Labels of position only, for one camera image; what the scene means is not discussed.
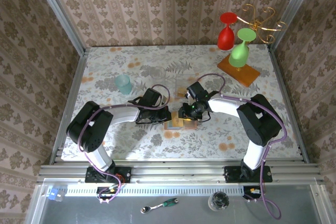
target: red wine glass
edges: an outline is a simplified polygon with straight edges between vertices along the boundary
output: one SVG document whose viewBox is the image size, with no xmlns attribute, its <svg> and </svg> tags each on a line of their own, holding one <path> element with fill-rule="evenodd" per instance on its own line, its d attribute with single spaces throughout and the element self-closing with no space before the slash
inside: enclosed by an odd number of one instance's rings
<svg viewBox="0 0 336 224">
<path fill-rule="evenodd" d="M 226 27 L 219 33 L 217 45 L 221 50 L 230 50 L 235 43 L 235 34 L 229 25 L 237 21 L 237 15 L 234 13 L 223 13 L 221 21 L 226 24 Z"/>
</svg>

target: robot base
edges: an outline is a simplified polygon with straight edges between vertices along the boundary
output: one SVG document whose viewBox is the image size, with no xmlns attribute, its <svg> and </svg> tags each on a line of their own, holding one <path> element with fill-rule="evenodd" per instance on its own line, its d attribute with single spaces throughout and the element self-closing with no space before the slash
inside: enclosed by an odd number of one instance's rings
<svg viewBox="0 0 336 224">
<path fill-rule="evenodd" d="M 254 175 L 246 178 L 241 175 L 241 166 L 225 166 L 224 177 L 226 183 L 259 183 L 260 182 L 260 167 L 254 170 Z M 264 166 L 263 180 L 265 183 L 272 182 L 272 173 L 269 166 Z"/>
<path fill-rule="evenodd" d="M 111 174 L 120 174 L 125 181 L 121 181 L 122 183 L 130 183 L 131 182 L 131 171 L 132 168 L 131 167 L 114 167 L 113 169 L 114 171 L 109 171 L 107 170 L 107 173 L 111 173 Z M 111 176 L 106 176 L 106 175 L 102 175 L 100 174 L 97 170 L 95 170 L 92 166 L 88 167 L 88 169 L 86 170 L 86 174 L 85 174 L 85 183 L 118 183 L 117 180 Z"/>
</svg>

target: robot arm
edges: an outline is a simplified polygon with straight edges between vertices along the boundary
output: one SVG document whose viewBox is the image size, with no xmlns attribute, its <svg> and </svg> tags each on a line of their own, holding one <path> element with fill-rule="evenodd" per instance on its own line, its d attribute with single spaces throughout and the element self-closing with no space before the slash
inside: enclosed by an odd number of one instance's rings
<svg viewBox="0 0 336 224">
<path fill-rule="evenodd" d="M 163 102 L 162 95 L 154 89 L 147 89 L 142 97 L 129 101 L 129 106 L 120 106 L 112 110 L 100 111 L 87 126 L 81 138 L 80 147 L 84 150 L 91 163 L 103 172 L 115 173 L 114 161 L 107 154 L 102 145 L 103 139 L 110 125 L 123 122 L 161 123 L 170 121 L 171 113 L 168 106 L 161 109 L 149 110 L 141 107 L 157 107 Z M 77 144 L 79 135 L 90 117 L 99 110 L 95 102 L 87 102 L 77 116 L 69 124 L 67 135 Z"/>
<path fill-rule="evenodd" d="M 199 82 L 187 88 L 187 96 L 191 96 L 195 102 L 193 104 L 184 103 L 179 110 L 179 118 L 202 121 L 202 114 L 206 111 L 226 113 L 240 118 L 250 139 L 246 155 L 241 161 L 240 170 L 246 179 L 254 177 L 261 165 L 269 141 L 281 130 L 278 122 L 264 110 L 250 103 L 244 104 L 240 101 L 222 98 L 216 91 L 208 93 Z M 263 95 L 257 94 L 251 100 L 268 108 L 279 117 Z"/>
</svg>

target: wooden stand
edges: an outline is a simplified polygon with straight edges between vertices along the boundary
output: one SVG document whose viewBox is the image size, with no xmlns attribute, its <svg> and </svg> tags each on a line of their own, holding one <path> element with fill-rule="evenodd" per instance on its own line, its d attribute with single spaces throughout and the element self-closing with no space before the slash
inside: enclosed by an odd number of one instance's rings
<svg viewBox="0 0 336 224">
<path fill-rule="evenodd" d="M 241 68 L 235 68 L 229 63 L 229 57 L 230 55 L 226 56 L 217 67 L 239 81 L 245 87 L 249 87 L 260 75 L 260 72 L 250 67 L 248 64 Z"/>
</svg>

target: table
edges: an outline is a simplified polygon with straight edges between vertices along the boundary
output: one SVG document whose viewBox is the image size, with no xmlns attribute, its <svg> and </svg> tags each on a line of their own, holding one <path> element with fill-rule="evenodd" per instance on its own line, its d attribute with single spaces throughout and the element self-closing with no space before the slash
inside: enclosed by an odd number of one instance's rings
<svg viewBox="0 0 336 224">
<path fill-rule="evenodd" d="M 275 144 L 268 157 L 302 159 L 267 47 L 249 45 L 249 48 L 248 64 L 261 73 L 249 88 L 217 68 L 217 64 L 230 52 L 218 50 L 216 46 L 91 48 L 72 118 L 90 100 L 100 105 L 126 103 L 143 95 L 147 88 L 157 83 L 166 85 L 174 93 L 176 76 L 182 74 L 199 77 L 205 73 L 220 73 L 226 79 L 223 93 L 243 98 L 261 93 L 284 121 L 289 136 L 286 141 Z M 154 77 L 154 67 L 164 68 L 165 77 Z M 129 95 L 122 95 L 114 85 L 114 78 L 122 73 L 129 75 L 133 84 Z M 205 77 L 201 84 L 210 92 L 218 90 L 222 80 Z M 166 95 L 164 89 L 158 87 L 157 90 Z M 169 103 L 170 111 L 177 111 L 183 101 L 173 97 Z M 238 118 L 215 113 L 209 122 L 202 123 L 196 130 L 166 131 L 162 124 L 112 125 L 103 144 L 113 159 L 239 159 L 244 157 L 248 141 Z M 66 139 L 61 158 L 64 161 L 86 160 L 70 138 Z"/>
</svg>

